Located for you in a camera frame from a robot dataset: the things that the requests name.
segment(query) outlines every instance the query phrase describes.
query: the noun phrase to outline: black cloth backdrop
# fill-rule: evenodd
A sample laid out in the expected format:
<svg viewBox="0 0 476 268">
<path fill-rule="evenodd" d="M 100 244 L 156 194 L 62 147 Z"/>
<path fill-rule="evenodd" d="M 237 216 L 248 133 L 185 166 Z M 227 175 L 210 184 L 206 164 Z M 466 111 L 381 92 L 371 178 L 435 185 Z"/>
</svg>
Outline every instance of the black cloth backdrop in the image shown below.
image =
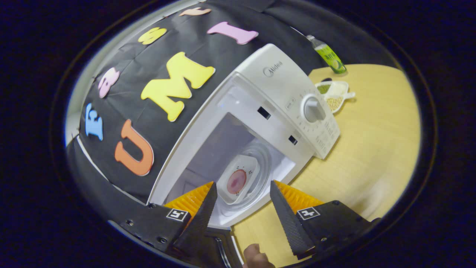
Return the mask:
<svg viewBox="0 0 476 268">
<path fill-rule="evenodd" d="M 291 4 L 285 0 L 267 1 L 261 5 L 253 5 L 250 1 L 242 5 L 236 3 L 234 1 L 234 5 L 230 5 L 227 0 L 209 0 L 187 8 L 212 9 L 206 15 L 179 16 L 180 11 L 150 25 L 122 46 L 94 78 L 83 104 L 80 139 L 92 161 L 108 180 L 142 202 L 147 201 L 172 147 L 200 106 L 226 76 L 257 49 L 267 43 L 275 44 L 306 74 L 327 66 L 311 43 L 290 26 L 304 35 L 312 34 L 325 41 L 344 64 L 371 63 L 396 67 L 390 54 L 376 40 L 325 9 L 319 9 L 318 14 L 310 14 L 306 9 L 308 3 Z M 257 31 L 259 35 L 248 44 L 238 45 L 233 38 L 225 35 L 207 34 L 208 29 L 222 21 L 244 30 Z M 166 28 L 167 32 L 152 44 L 139 43 L 139 36 L 154 27 Z M 190 99 L 171 98 L 183 101 L 185 108 L 175 122 L 169 122 L 165 111 L 150 99 L 142 100 L 140 94 L 150 80 L 169 78 L 166 63 L 178 52 L 185 52 L 189 59 L 203 66 L 213 66 L 216 72 L 201 88 L 190 88 Z M 112 67 L 120 71 L 119 79 L 108 95 L 99 98 L 98 83 Z M 84 131 L 86 105 L 89 103 L 103 120 L 102 141 L 94 135 L 86 136 Z M 154 163 L 146 176 L 135 175 L 114 158 L 119 141 L 132 157 L 142 158 L 139 148 L 120 136 L 127 119 L 152 146 Z"/>
</svg>

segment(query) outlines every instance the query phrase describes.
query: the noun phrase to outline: pink letter i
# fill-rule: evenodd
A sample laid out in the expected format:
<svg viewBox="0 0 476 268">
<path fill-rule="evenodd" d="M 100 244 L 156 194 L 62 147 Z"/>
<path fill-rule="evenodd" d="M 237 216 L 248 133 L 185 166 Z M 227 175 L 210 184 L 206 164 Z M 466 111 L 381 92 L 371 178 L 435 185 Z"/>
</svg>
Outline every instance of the pink letter i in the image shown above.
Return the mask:
<svg viewBox="0 0 476 268">
<path fill-rule="evenodd" d="M 235 39 L 238 45 L 244 45 L 258 36 L 257 31 L 245 31 L 243 29 L 228 25 L 228 22 L 226 21 L 220 22 L 219 24 L 213 26 L 207 31 L 207 33 L 221 33 L 223 35 L 229 36 Z"/>
</svg>

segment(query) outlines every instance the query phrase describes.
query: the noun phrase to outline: bottle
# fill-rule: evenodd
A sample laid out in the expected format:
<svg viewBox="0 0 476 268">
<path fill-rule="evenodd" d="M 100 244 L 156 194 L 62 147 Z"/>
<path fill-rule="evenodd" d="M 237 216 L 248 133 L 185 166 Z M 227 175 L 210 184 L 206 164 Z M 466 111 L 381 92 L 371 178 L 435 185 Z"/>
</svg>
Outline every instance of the bottle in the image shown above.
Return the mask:
<svg viewBox="0 0 476 268">
<path fill-rule="evenodd" d="M 308 35 L 306 38 L 311 41 L 312 47 L 314 50 L 321 55 L 321 57 L 326 61 L 329 67 L 336 74 L 345 75 L 347 74 L 347 68 L 342 63 L 339 57 L 334 53 L 334 51 L 323 41 L 317 40 L 314 36 Z"/>
</svg>

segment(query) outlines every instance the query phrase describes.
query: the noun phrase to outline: yellow letter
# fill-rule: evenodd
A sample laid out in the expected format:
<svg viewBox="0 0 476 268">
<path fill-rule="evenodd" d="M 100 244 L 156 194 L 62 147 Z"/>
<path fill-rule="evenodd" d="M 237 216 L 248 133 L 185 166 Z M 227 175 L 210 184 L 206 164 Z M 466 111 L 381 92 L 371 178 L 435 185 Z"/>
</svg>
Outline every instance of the yellow letter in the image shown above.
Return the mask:
<svg viewBox="0 0 476 268">
<path fill-rule="evenodd" d="M 169 97 L 190 98 L 192 93 L 185 82 L 190 81 L 192 88 L 200 88 L 215 73 L 215 68 L 204 67 L 185 56 L 185 52 L 175 54 L 167 62 L 170 79 L 151 80 L 140 95 L 141 99 L 151 99 L 166 113 L 167 119 L 173 122 L 184 108 L 181 101 L 174 102 Z"/>
<path fill-rule="evenodd" d="M 152 44 L 155 40 L 159 39 L 159 37 L 164 35 L 165 32 L 167 32 L 167 29 L 160 29 L 160 27 L 155 27 L 141 35 L 138 41 L 141 42 L 143 45 Z"/>
</svg>

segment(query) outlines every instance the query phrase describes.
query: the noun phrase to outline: green bottle label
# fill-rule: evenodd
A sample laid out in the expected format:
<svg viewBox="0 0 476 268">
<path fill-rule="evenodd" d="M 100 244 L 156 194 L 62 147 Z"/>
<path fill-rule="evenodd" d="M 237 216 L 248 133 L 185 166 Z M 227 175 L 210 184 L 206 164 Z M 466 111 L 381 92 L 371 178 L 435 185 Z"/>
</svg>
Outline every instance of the green bottle label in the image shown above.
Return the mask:
<svg viewBox="0 0 476 268">
<path fill-rule="evenodd" d="M 345 73 L 347 71 L 345 65 L 329 46 L 325 45 L 322 48 L 319 46 L 316 48 L 316 52 L 321 55 L 335 73 Z"/>
</svg>

